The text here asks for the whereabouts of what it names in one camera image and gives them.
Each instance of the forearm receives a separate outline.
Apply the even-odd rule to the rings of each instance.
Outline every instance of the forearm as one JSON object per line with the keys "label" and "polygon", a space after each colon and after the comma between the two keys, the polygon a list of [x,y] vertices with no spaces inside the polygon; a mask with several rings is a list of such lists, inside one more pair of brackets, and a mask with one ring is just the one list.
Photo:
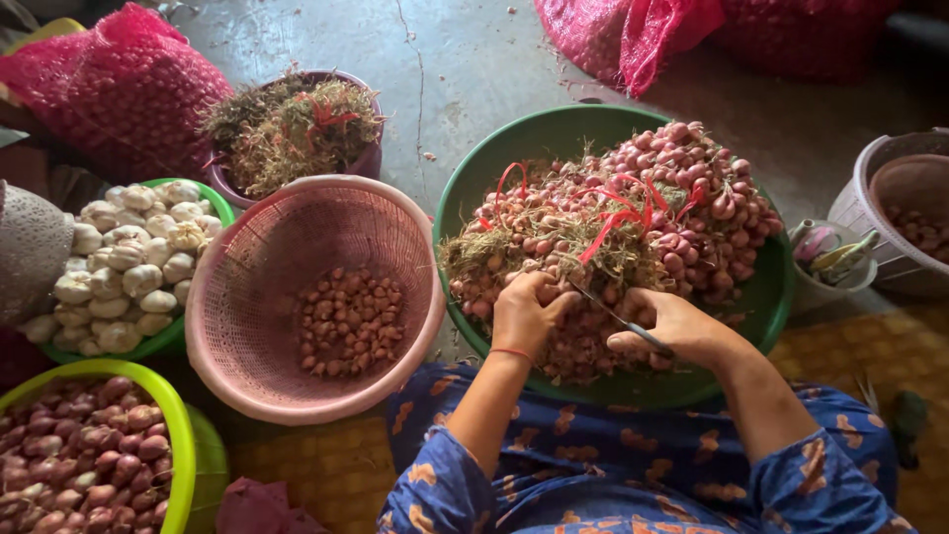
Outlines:
{"label": "forearm", "polygon": [[530,361],[522,355],[488,354],[448,422],[448,430],[471,452],[489,480],[529,373]]}
{"label": "forearm", "polygon": [[781,374],[751,344],[713,367],[752,464],[819,429]]}

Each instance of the green plastic basin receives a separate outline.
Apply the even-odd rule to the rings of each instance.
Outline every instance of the green plastic basin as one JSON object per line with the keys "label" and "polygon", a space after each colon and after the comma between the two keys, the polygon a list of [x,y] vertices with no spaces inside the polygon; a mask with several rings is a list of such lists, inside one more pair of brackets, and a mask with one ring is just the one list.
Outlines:
{"label": "green plastic basin", "polygon": [[[469,217],[485,192],[497,187],[497,180],[511,162],[531,158],[572,159],[583,154],[584,141],[593,141],[594,152],[612,148],[629,139],[632,131],[656,130],[669,119],[615,105],[569,105],[528,115],[495,131],[476,146],[452,175],[441,197],[433,229],[435,243],[458,236],[463,223],[458,213]],[[709,313],[750,312],[738,332],[764,354],[784,328],[794,292],[791,245],[782,233],[769,238],[758,249],[755,274],[739,285],[743,297],[730,307],[704,308]],[[448,292],[448,279],[439,271],[442,290],[448,296],[448,315],[458,331],[482,358],[491,347],[487,338],[461,313],[459,303]],[[622,404],[641,408],[677,408],[711,397],[720,388],[710,372],[687,367],[685,372],[642,374],[616,372],[603,376],[588,387],[553,386],[550,379],[534,370],[528,387],[546,395],[602,405]]]}

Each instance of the pink plastic basket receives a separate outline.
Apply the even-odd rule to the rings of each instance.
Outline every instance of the pink plastic basket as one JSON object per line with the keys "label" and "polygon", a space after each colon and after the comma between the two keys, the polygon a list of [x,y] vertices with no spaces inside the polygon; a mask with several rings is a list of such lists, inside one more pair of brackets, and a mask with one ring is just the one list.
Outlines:
{"label": "pink plastic basket", "polygon": [[[214,240],[185,314],[192,367],[235,410],[283,425],[359,413],[419,366],[445,314],[431,223],[399,190],[366,178],[301,178],[257,202]],[[336,267],[365,264],[405,291],[399,360],[355,379],[300,368],[297,294]]]}

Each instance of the mesh sack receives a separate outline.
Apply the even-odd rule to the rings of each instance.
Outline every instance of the mesh sack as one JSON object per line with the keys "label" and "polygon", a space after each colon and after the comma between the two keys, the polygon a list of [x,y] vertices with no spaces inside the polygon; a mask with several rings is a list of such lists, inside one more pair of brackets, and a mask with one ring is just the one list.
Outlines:
{"label": "mesh sack", "polygon": [[724,21],[719,0],[534,0],[544,30],[590,76],[642,95],[665,56]]}
{"label": "mesh sack", "polygon": [[0,83],[113,183],[205,181],[198,113],[233,93],[183,35],[132,3],[91,30],[0,57]]}
{"label": "mesh sack", "polygon": [[900,0],[721,0],[712,41],[761,73],[812,82],[860,81]]}

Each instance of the pile of shallots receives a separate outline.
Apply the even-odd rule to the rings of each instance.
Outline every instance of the pile of shallots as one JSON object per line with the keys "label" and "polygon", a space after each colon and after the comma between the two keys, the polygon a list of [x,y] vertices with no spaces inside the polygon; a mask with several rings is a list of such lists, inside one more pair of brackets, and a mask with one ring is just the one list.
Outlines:
{"label": "pile of shallots", "polygon": [[48,383],[0,417],[0,533],[153,534],[172,480],[161,409],[124,376]]}
{"label": "pile of shallots", "polygon": [[401,284],[376,280],[368,269],[327,273],[300,294],[300,355],[317,376],[356,376],[380,361],[395,361],[404,327]]}
{"label": "pile of shallots", "polygon": [[[524,178],[504,191],[516,166]],[[578,285],[648,328],[647,312],[623,305],[627,288],[729,304],[741,295],[735,285],[754,274],[755,249],[783,229],[747,161],[708,138],[701,123],[670,123],[602,157],[513,163],[462,235],[441,243],[439,263],[462,312],[487,332],[501,289],[538,269],[560,280],[540,295],[542,304]],[[581,304],[538,367],[555,383],[588,384],[649,359],[607,350],[606,338],[619,329],[595,304]]]}

